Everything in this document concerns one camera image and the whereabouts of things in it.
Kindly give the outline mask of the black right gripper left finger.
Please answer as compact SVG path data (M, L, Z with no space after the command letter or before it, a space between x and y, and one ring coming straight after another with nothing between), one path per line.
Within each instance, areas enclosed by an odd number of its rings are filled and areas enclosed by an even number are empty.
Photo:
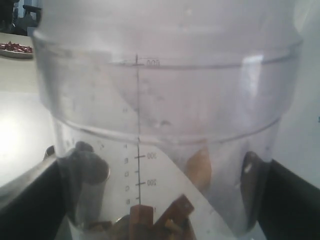
M49 156L0 188L2 240L53 240L64 217L80 229L97 222L110 175L108 163L80 141Z

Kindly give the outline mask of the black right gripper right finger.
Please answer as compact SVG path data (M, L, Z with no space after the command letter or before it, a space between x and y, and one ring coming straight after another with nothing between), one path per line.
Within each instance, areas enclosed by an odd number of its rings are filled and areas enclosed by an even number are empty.
M247 230L259 224L268 240L318 240L320 190L279 162L248 151L243 159L241 195Z

